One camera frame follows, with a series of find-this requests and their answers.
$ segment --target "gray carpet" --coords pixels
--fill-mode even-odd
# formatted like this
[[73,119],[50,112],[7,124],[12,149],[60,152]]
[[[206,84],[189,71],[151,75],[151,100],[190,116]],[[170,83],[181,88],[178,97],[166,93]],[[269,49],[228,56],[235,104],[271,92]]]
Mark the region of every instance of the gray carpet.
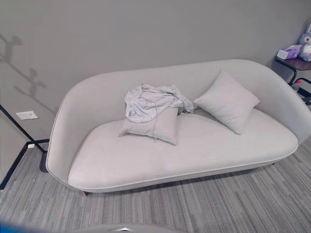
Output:
[[0,220],[64,232],[150,223],[189,233],[311,232],[311,139],[275,165],[129,191],[71,190],[28,149],[0,194]]

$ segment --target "bottle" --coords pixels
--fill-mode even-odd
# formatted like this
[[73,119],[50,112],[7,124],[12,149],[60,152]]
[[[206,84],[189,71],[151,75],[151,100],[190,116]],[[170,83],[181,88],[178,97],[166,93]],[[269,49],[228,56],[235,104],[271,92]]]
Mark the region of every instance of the bottle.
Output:
[[299,90],[299,84],[301,84],[301,80],[297,80],[293,85],[292,89],[297,92]]

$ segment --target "black lamp stand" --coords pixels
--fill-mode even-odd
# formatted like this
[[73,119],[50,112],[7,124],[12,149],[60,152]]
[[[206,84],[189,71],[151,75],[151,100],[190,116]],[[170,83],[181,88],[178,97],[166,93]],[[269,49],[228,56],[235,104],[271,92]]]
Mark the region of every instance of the black lamp stand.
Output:
[[0,110],[9,118],[9,120],[11,122],[13,122],[13,124],[15,124],[16,127],[18,127],[18,129],[20,131],[22,131],[22,133],[29,138],[29,140],[31,141],[31,143],[35,144],[39,150],[42,152],[42,156],[41,156],[41,161],[40,161],[40,171],[44,172],[44,173],[48,173],[47,168],[45,166],[45,161],[47,158],[47,150],[44,150],[22,127],[20,124],[18,124],[18,122],[5,110],[5,108],[2,107],[2,105],[0,105]]

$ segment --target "stuffed toy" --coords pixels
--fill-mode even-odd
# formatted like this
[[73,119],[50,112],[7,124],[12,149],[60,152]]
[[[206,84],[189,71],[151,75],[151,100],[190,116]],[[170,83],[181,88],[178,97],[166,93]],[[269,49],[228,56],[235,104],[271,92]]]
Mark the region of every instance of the stuffed toy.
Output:
[[305,33],[300,37],[299,43],[303,45],[299,57],[306,62],[311,62],[311,22]]

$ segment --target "wooden table top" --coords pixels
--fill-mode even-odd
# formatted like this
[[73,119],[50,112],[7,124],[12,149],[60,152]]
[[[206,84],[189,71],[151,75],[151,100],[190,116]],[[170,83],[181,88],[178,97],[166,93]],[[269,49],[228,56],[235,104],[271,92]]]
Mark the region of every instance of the wooden table top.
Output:
[[276,61],[300,71],[311,70],[311,62],[305,62],[300,58],[283,60],[276,57]]

